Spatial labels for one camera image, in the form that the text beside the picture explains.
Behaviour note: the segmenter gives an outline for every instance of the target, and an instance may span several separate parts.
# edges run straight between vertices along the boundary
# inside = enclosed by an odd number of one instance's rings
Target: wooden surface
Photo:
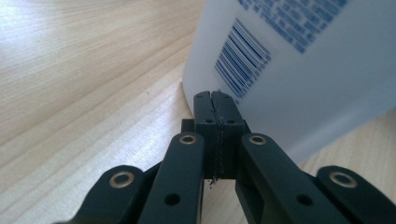
[[[147,170],[191,118],[181,88],[203,1],[0,1],[0,223],[71,218],[106,170]],[[396,202],[396,110],[302,164],[349,167]],[[233,181],[203,223],[246,222]]]

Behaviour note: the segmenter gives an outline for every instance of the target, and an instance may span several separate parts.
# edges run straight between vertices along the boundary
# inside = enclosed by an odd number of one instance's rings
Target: round hole
[[[304,194],[298,195],[297,196],[297,201],[300,204],[303,204],[305,206],[310,206],[310,205],[312,205],[314,203],[314,202],[312,202],[312,199],[309,196],[304,195]]]
[[[178,194],[172,193],[172,194],[168,194],[165,197],[165,203],[173,206],[176,205],[180,202],[180,196],[178,196]]]
[[[265,143],[267,143],[267,140],[265,140],[265,138],[258,135],[253,135],[249,137],[248,140],[255,145],[264,145]]]
[[[189,144],[194,144],[197,141],[197,139],[192,135],[183,135],[179,138],[179,141],[182,144],[189,145]]]
[[[121,171],[111,176],[109,184],[114,189],[122,189],[134,181],[134,174],[131,172]]]
[[[330,180],[335,184],[348,189],[354,189],[358,186],[358,182],[356,182],[352,176],[341,172],[331,172]]]

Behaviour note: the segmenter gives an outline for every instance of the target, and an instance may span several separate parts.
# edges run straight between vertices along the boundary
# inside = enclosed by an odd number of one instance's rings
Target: barcode
[[[270,61],[270,51],[236,19],[215,68],[233,93],[243,98]]]

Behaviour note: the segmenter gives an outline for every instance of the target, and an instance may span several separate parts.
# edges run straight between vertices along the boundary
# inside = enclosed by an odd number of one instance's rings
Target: wooden table
[[[106,170],[162,160],[204,1],[0,2],[0,223],[71,218]],[[396,202],[396,110],[301,167],[348,167]],[[203,223],[246,222],[233,181],[205,185]]]

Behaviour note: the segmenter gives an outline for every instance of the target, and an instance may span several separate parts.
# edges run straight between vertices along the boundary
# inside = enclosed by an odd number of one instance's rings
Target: metal screw
[[[352,176],[341,172],[331,172],[330,180],[335,184],[348,189],[354,189],[358,186],[358,182],[356,182]]]
[[[126,177],[126,179],[117,179],[121,176]],[[121,171],[111,176],[109,184],[114,189],[122,189],[130,185],[132,182],[134,182],[134,174],[127,171]]]
[[[190,145],[197,141],[197,138],[193,135],[183,135],[178,139],[182,144]]]
[[[259,135],[253,135],[253,136],[249,137],[248,141],[253,143],[254,145],[259,145],[259,146],[267,143],[267,140],[265,140],[265,138],[263,138]]]

